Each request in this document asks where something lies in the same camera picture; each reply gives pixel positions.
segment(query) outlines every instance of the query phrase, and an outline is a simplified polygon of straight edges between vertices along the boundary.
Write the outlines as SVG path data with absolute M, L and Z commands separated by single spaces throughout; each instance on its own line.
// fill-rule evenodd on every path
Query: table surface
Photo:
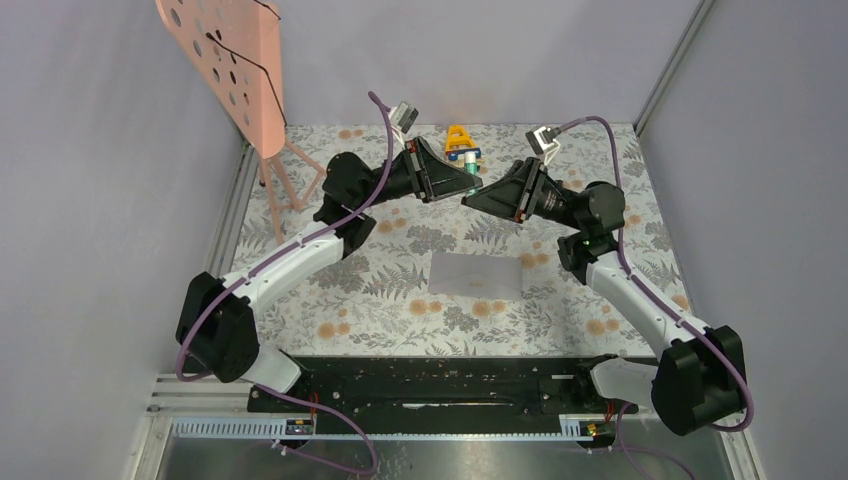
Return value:
M 484 185 L 515 160 L 532 155 L 527 125 L 469 125 L 483 152 Z M 683 308 L 689 308 L 668 232 L 660 216 L 638 140 L 630 125 L 613 125 L 626 196 L 625 248 L 630 262 Z M 385 127 L 291 126 L 288 137 L 326 163 L 352 151 L 372 167 L 386 158 Z M 413 127 L 436 152 L 447 128 Z M 614 181 L 609 142 L 599 125 L 560 136 L 563 149 L 549 174 L 573 190 L 594 180 Z M 299 189 L 314 171 L 290 151 L 283 161 Z M 275 178 L 275 192 L 285 192 Z M 377 221 L 365 245 L 312 275 L 257 318 L 260 338 L 292 355 L 651 355 L 639 333 L 604 298 L 580 285 L 559 264 L 556 240 L 574 231 L 533 217 L 523 225 L 460 205 L 460 196 L 422 204 L 411 197 L 368 212 Z M 316 191 L 302 212 L 284 212 L 288 238 L 312 219 Z M 233 268 L 276 247 L 266 190 L 254 181 Z M 519 257 L 523 298 L 493 301 L 427 292 L 433 252 Z

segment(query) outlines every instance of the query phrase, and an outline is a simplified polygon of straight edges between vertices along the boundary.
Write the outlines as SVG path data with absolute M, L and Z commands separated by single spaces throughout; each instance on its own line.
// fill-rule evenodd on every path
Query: purple cable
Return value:
M 368 199 L 365 200 L 365 203 L 363 203 L 359 208 L 357 208 L 356 210 L 351 212 L 348 216 L 342 218 L 338 222 L 305 237 L 303 239 L 302 243 L 296 243 L 296 242 L 292 243 L 292 244 L 286 246 L 285 248 L 283 248 L 282 250 L 280 250 L 279 252 L 271 255 L 270 257 L 265 259 L 263 262 L 261 262 L 259 265 L 257 265 L 252 270 L 250 270 L 247 273 L 247 279 L 240 278 L 240 279 L 236 280 L 235 283 L 230 285 L 226 290 L 221 292 L 220 295 L 215 297 L 215 299 L 212 300 L 211 303 L 209 303 L 209 305 L 206 307 L 206 309 L 203 311 L 203 313 L 200 314 L 200 316 L 197 318 L 197 321 L 194 322 L 194 325 L 192 325 L 191 329 L 189 329 L 189 331 L 188 331 L 188 334 L 186 334 L 185 338 L 183 339 L 182 345 L 180 345 L 180 350 L 177 353 L 177 364 L 174 367 L 175 373 L 176 373 L 178 379 L 180 379 L 183 382 L 193 382 L 195 380 L 200 380 L 201 378 L 208 377 L 209 375 L 212 374 L 211 371 L 206 371 L 206 372 L 198 373 L 196 375 L 186 376 L 183 373 L 183 367 L 185 366 L 186 355 L 188 355 L 188 347 L 189 347 L 189 345 L 191 345 L 192 340 L 194 340 L 194 336 L 197 335 L 198 330 L 200 330 L 200 327 L 203 326 L 204 322 L 206 322 L 206 319 L 209 318 L 209 315 L 211 315 L 212 312 L 218 307 L 218 305 L 220 305 L 221 302 L 224 301 L 225 298 L 227 298 L 227 295 L 233 293 L 238 287 L 240 287 L 244 283 L 248 282 L 248 279 L 255 277 L 259 272 L 261 272 L 266 267 L 268 267 L 268 265 L 271 265 L 272 263 L 276 262 L 281 257 L 285 256 L 286 254 L 288 254 L 289 252 L 291 252 L 295 248 L 302 246 L 302 245 L 304 245 L 304 244 L 326 234 L 327 232 L 333 231 L 336 228 L 344 225 L 345 223 L 353 220 L 354 218 L 359 216 L 363 211 L 365 211 L 366 208 L 370 207 L 371 204 L 374 203 L 374 200 L 377 199 L 377 195 L 379 195 L 380 191 L 383 190 L 383 186 L 386 184 L 386 181 L 389 178 L 389 171 L 391 170 L 389 168 L 389 166 L 392 163 L 392 124 L 389 121 L 388 114 L 386 113 L 387 110 L 388 110 L 388 107 L 382 101 L 380 101 L 380 98 L 377 96 L 377 94 L 375 94 L 374 92 L 368 92 L 368 98 L 370 98 L 371 101 L 374 102 L 377 105 L 377 107 L 380 109 L 380 115 L 383 116 L 383 122 L 386 124 L 386 134 L 388 135 L 388 144 L 389 144 L 388 145 L 388 155 L 386 156 L 386 162 L 383 165 L 383 175 L 380 177 L 380 181 L 377 182 L 377 187 L 374 189 L 373 192 L 371 192 L 371 196 L 368 197 Z
M 183 373 L 183 368 L 185 367 L 185 359 L 186 359 L 186 356 L 188 355 L 188 347 L 189 347 L 189 345 L 191 345 L 191 342 L 194 340 L 194 337 L 197 335 L 197 332 L 200 330 L 200 327 L 203 326 L 204 322 L 206 322 L 206 320 L 209 318 L 209 316 L 212 314 L 212 312 L 216 308 L 218 308 L 218 305 L 220 305 L 221 302 L 223 302 L 224 299 L 227 298 L 227 296 L 229 294 L 236 291 L 240 286 L 244 285 L 245 283 L 249 284 L 251 278 L 255 277 L 259 272 L 261 272 L 263 269 L 268 267 L 268 265 L 271 265 L 272 263 L 274 263 L 275 261 L 277 261 L 281 257 L 285 256 L 286 254 L 288 254 L 289 252 L 291 252 L 295 248 L 297 248 L 299 246 L 303 246 L 303 245 L 309 243 L 310 241 L 326 234 L 327 232 L 333 231 L 336 228 L 338 228 L 338 227 L 346 224 L 347 222 L 353 220 L 354 218 L 359 216 L 363 211 L 365 211 L 366 208 L 370 207 L 371 204 L 374 203 L 374 200 L 377 199 L 377 196 L 380 194 L 380 191 L 383 190 L 383 187 L 386 185 L 386 181 L 389 178 L 389 172 L 391 170 L 390 166 L 391 166 L 391 163 L 392 163 L 392 153 L 393 153 L 392 152 L 392 125 L 391 125 L 391 122 L 390 122 L 389 116 L 388 116 L 388 112 L 390 110 L 389 107 L 387 107 L 380 100 L 380 97 L 378 97 L 377 94 L 375 94 L 374 92 L 368 92 L 368 98 L 370 98 L 371 101 L 374 102 L 377 105 L 377 107 L 380 109 L 380 115 L 382 115 L 383 122 L 386 124 L 386 136 L 387 136 L 387 140 L 388 140 L 388 153 L 387 153 L 387 156 L 386 156 L 386 161 L 383 164 L 383 175 L 380 177 L 380 180 L 377 182 L 377 186 L 374 188 L 374 191 L 371 192 L 371 196 L 369 196 L 368 199 L 365 200 L 365 203 L 363 203 L 361 206 L 359 206 L 359 208 L 357 208 L 356 210 L 351 212 L 348 216 L 342 218 L 338 222 L 335 222 L 332 225 L 330 225 L 326 228 L 323 228 L 323 229 L 321 229 L 321 230 L 319 230 L 319 231 L 317 231 L 317 232 L 315 232 L 311 235 L 307 235 L 301 243 L 294 242 L 290 245 L 287 245 L 286 247 L 281 249 L 279 252 L 271 255 L 266 260 L 264 260 L 259 265 L 257 265 L 252 270 L 250 270 L 247 274 L 247 278 L 239 278 L 238 280 L 233 282 L 232 285 L 230 285 L 223 292 L 221 292 L 220 295 L 215 297 L 215 299 L 212 300 L 212 302 L 209 303 L 209 305 L 206 307 L 206 309 L 203 310 L 203 312 L 200 314 L 200 316 L 197 317 L 197 321 L 194 322 L 194 325 L 192 325 L 192 327 L 189 329 L 188 333 L 186 334 L 185 338 L 183 338 L 182 345 L 180 345 L 180 350 L 177 353 L 177 362 L 176 362 L 176 365 L 174 367 L 174 371 L 175 371 L 178 379 L 180 379 L 183 382 L 193 382 L 195 380 L 200 380 L 201 378 L 208 377 L 209 375 L 212 374 L 211 371 L 207 370 L 205 372 L 201 372 L 201 373 L 198 373 L 196 375 L 187 376 Z M 353 422 L 353 420 L 347 418 L 341 412 L 334 410 L 330 407 L 325 407 L 325 406 L 319 405 L 317 403 L 306 402 L 306 401 L 303 401 L 303 400 L 296 399 L 294 397 L 289 397 L 288 395 L 285 395 L 285 394 L 280 393 L 280 392 L 276 392 L 276 391 L 271 390 L 270 388 L 265 387 L 263 385 L 257 385 L 257 387 L 261 388 L 262 390 L 264 390 L 264 391 L 266 391 L 266 392 L 268 392 L 268 393 L 270 393 L 274 396 L 277 396 L 277 397 L 279 397 L 283 400 L 286 400 L 288 402 L 292 402 L 292 403 L 296 403 L 296 404 L 299 404 L 299 405 L 304 405 L 304 406 L 308 406 L 308 407 L 312 407 L 312 408 L 318 408 L 318 409 L 324 410 L 326 412 L 332 413 L 333 415 L 342 419 L 345 423 L 347 423 L 348 425 L 353 427 L 353 429 L 356 431 L 356 433 L 358 433 L 365 440 L 365 444 L 368 446 L 368 450 L 371 452 L 372 466 L 367 471 L 356 470 L 356 469 L 346 467 L 344 465 L 336 464 L 336 463 L 334 463 L 330 460 L 327 460 L 327 459 L 324 459 L 324 458 L 321 458 L 321 457 L 316 457 L 314 455 L 310 455 L 308 453 L 298 452 L 296 450 L 292 450 L 292 453 L 295 453 L 296 455 L 299 455 L 299 456 L 302 456 L 302 457 L 305 457 L 305 458 L 309 458 L 311 460 L 315 460 L 316 462 L 323 463 L 324 465 L 328 465 L 328 466 L 331 466 L 331 467 L 334 467 L 334 468 L 338 468 L 339 470 L 343 470 L 345 472 L 353 473 L 353 474 L 357 474 L 357 475 L 370 475 L 377 470 L 377 453 L 374 450 L 374 444 L 371 443 L 371 440 L 365 435 L 365 432 L 363 432 L 362 429 L 359 428 L 359 426 L 357 426 Z
M 180 351 L 177 353 L 177 364 L 174 366 L 174 373 L 177 374 L 177 378 L 183 382 L 193 382 L 195 380 L 200 380 L 201 378 L 208 377 L 212 374 L 211 370 L 207 370 L 205 372 L 200 372 L 197 375 L 186 376 L 183 373 L 183 367 L 185 366 L 185 359 L 188 355 L 188 346 L 191 345 L 191 341 L 194 340 L 194 336 L 197 335 L 197 331 L 200 330 L 200 327 L 203 326 L 203 322 L 209 318 L 209 315 L 212 314 L 212 311 L 218 308 L 218 305 L 227 298 L 227 295 L 233 293 L 238 289 L 238 287 L 242 286 L 247 280 L 244 278 L 240 278 L 233 282 L 232 285 L 227 287 L 220 295 L 215 297 L 214 300 L 206 307 L 206 310 L 203 310 L 203 313 L 197 317 L 197 321 L 194 322 L 194 325 L 191 326 L 185 338 L 183 338 L 183 343 L 180 345 Z
M 621 419 L 624 416 L 624 411 L 627 410 L 630 405 L 632 405 L 630 402 L 625 402 L 624 405 L 621 406 L 621 410 L 618 411 L 618 417 L 615 419 L 615 436 L 618 437 L 618 444 L 620 450 L 624 452 L 624 455 L 627 457 L 627 461 L 629 461 L 630 464 L 633 465 L 633 468 L 635 468 L 637 472 L 639 472 L 643 477 L 647 478 L 648 480 L 654 480 L 654 477 L 648 475 L 648 472 L 646 472 L 642 469 L 642 467 L 636 464 L 636 460 L 634 460 L 633 456 L 630 454 L 631 452 L 642 451 L 644 453 L 650 453 L 652 455 L 657 455 L 671 460 L 672 462 L 676 463 L 677 466 L 682 468 L 683 471 L 686 472 L 687 475 L 689 475 L 689 478 L 695 480 L 695 472 L 693 472 L 692 469 L 684 465 L 682 461 L 672 456 L 671 454 L 661 452 L 659 450 L 652 450 L 649 448 L 628 447 L 624 444 L 624 437 L 621 435 Z
M 615 171 L 615 185 L 618 188 L 621 188 L 621 174 L 618 168 L 618 151 L 615 146 L 615 136 L 612 133 L 612 127 L 610 127 L 609 122 L 607 122 L 602 117 L 592 115 L 572 120 L 560 126 L 559 129 L 561 132 L 565 132 L 566 130 L 570 130 L 576 127 L 577 125 L 590 121 L 600 123 L 607 131 L 607 136 L 609 137 L 610 141 L 610 152 L 612 153 L 612 167 Z M 742 430 L 748 428 L 748 426 L 751 425 L 751 422 L 754 421 L 754 399 L 751 395 L 751 389 L 748 388 L 748 383 L 745 382 L 745 379 L 742 378 L 742 374 L 739 373 L 739 370 L 737 370 L 736 367 L 733 366 L 730 360 L 721 352 L 721 350 L 718 349 L 718 347 L 713 345 L 713 343 L 710 342 L 709 339 L 707 339 L 707 337 L 704 336 L 703 333 L 699 332 L 698 329 L 695 328 L 691 323 L 684 320 L 675 309 L 671 308 L 664 301 L 662 301 L 662 299 L 660 299 L 657 294 L 655 294 L 650 288 L 648 288 L 648 286 L 642 281 L 642 279 L 633 274 L 633 268 L 630 266 L 629 263 L 627 263 L 627 257 L 624 255 L 624 228 L 618 229 L 618 260 L 619 263 L 621 263 L 622 268 L 624 268 L 624 272 L 628 276 L 630 276 L 630 278 L 633 280 L 633 283 L 635 283 L 636 286 L 639 287 L 640 290 L 642 290 L 642 293 L 644 293 L 648 298 L 650 298 L 651 301 L 654 302 L 657 307 L 659 307 L 662 311 L 664 311 L 671 318 L 673 318 L 674 321 L 677 322 L 681 327 L 686 329 L 687 332 L 691 333 L 693 336 L 695 336 L 695 338 L 697 338 L 701 343 L 703 343 L 707 347 L 707 349 L 713 355 L 715 355 L 716 358 L 718 358 L 718 361 L 721 362 L 722 365 L 724 365 L 724 368 L 726 368 L 727 371 L 730 372 L 730 376 L 733 377 L 733 380 L 736 381 L 737 384 L 739 384 L 740 390 L 742 390 L 742 398 L 745 401 L 745 418 L 743 418 L 738 425 L 733 425 L 730 427 L 725 427 L 722 425 L 712 425 L 712 427 L 720 432 L 727 433 L 741 432 Z
M 343 472 L 351 473 L 351 474 L 354 474 L 354 475 L 372 475 L 377 471 L 378 459 L 377 459 L 377 451 L 374 449 L 374 442 L 372 442 L 371 439 L 368 438 L 367 435 L 365 435 L 365 432 L 362 431 L 361 428 L 359 428 L 359 425 L 354 423 L 353 420 L 351 420 L 350 418 L 345 416 L 342 412 L 340 412 L 340 411 L 338 411 L 334 408 L 325 406 L 325 405 L 307 402 L 306 400 L 301 400 L 299 398 L 290 397 L 290 396 L 288 396 L 284 393 L 280 393 L 276 390 L 268 388 L 265 385 L 256 384 L 256 388 L 262 390 L 265 393 L 273 395 L 273 396 L 275 396 L 275 397 L 277 397 L 281 400 L 285 400 L 287 402 L 291 402 L 291 403 L 301 405 L 301 406 L 304 406 L 304 407 L 317 408 L 319 410 L 323 410 L 325 412 L 332 413 L 336 417 L 340 418 L 346 424 L 350 425 L 350 427 L 353 428 L 353 430 L 356 431 L 356 433 L 360 437 L 362 437 L 363 440 L 365 440 L 365 445 L 368 447 L 368 451 L 371 453 L 371 467 L 367 470 L 360 470 L 360 469 L 357 469 L 357 468 L 352 468 L 352 467 L 348 467 L 348 466 L 345 466 L 345 465 L 335 463 L 333 461 L 327 460 L 326 458 L 319 457 L 319 456 L 316 456 L 316 455 L 312 455 L 311 453 L 301 452 L 300 450 L 296 450 L 296 449 L 287 449 L 286 452 L 293 453 L 293 454 L 295 454 L 299 457 L 308 458 L 309 460 L 314 460 L 318 463 L 323 463 L 324 465 L 327 465 L 329 467 L 333 467 L 333 468 L 336 468 L 336 469 L 341 470 Z
M 326 234 L 327 232 L 331 232 L 331 231 L 339 228 L 340 226 L 346 224 L 347 222 L 353 220 L 354 218 L 358 217 L 360 214 L 362 214 L 362 212 L 365 211 L 365 209 L 367 209 L 368 207 L 371 206 L 372 203 L 374 203 L 374 200 L 377 199 L 377 195 L 380 194 L 380 192 L 383 190 L 383 186 L 386 185 L 386 181 L 389 179 L 389 171 L 391 170 L 391 168 L 389 168 L 389 167 L 392 164 L 392 154 L 393 154 L 393 151 L 392 151 L 392 143 L 393 143 L 393 141 L 392 141 L 392 124 L 391 124 L 391 121 L 389 120 L 389 115 L 387 113 L 390 110 L 390 108 L 387 107 L 382 101 L 380 101 L 380 97 L 378 97 L 377 94 L 374 93 L 374 92 L 368 92 L 368 98 L 370 98 L 371 101 L 374 102 L 377 105 L 377 107 L 380 109 L 380 115 L 383 116 L 383 122 L 386 124 L 386 135 L 388 135 L 388 137 L 389 137 L 389 140 L 388 140 L 388 142 L 389 142 L 388 155 L 386 156 L 386 162 L 383 164 L 383 175 L 380 176 L 380 180 L 377 182 L 377 186 L 374 188 L 374 191 L 371 192 L 371 196 L 368 197 L 368 199 L 365 200 L 365 203 L 360 205 L 359 208 L 350 212 L 350 214 L 348 214 L 348 216 L 344 217 L 343 219 L 339 220 L 338 222 L 336 222 L 336 223 L 334 223 L 334 224 L 332 224 L 332 225 L 330 225 L 326 228 L 322 228 L 321 230 L 318 230 L 317 232 L 315 232 L 311 235 L 307 235 L 306 237 L 304 237 L 302 243 L 300 243 L 300 244 L 295 243 L 293 245 L 305 245 L 306 243 L 311 242 L 312 240 L 315 240 L 316 238 Z M 254 267 L 253 270 L 248 272 L 247 277 L 248 278 L 255 277 L 256 274 L 261 272 L 265 267 L 276 262 L 280 257 L 285 255 L 286 253 L 288 253 L 288 252 L 283 250 L 283 251 L 279 251 L 279 252 L 275 253 L 274 255 L 271 255 L 265 261 L 263 261 L 262 263 L 260 263 L 256 267 Z

